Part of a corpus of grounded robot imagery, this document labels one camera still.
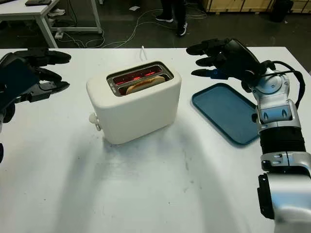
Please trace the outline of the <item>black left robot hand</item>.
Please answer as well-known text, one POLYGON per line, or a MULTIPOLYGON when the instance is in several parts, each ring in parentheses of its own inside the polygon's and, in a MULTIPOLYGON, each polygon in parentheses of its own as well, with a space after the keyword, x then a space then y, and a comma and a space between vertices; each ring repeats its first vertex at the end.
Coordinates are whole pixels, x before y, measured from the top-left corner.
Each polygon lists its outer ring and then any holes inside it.
POLYGON ((0 106, 45 100, 69 87, 48 65, 67 64, 71 56, 48 48, 10 52, 0 59, 0 106))

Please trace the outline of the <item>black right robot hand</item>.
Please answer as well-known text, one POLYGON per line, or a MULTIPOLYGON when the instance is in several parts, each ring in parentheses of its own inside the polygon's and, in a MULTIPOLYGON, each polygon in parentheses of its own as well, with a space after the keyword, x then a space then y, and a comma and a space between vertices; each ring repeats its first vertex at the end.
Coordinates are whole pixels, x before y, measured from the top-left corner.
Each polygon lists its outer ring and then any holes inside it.
POLYGON ((227 80, 236 78, 256 86, 265 72, 255 55, 236 39, 209 39, 186 49, 189 55, 205 55, 196 61, 201 67, 191 72, 199 77, 227 80))

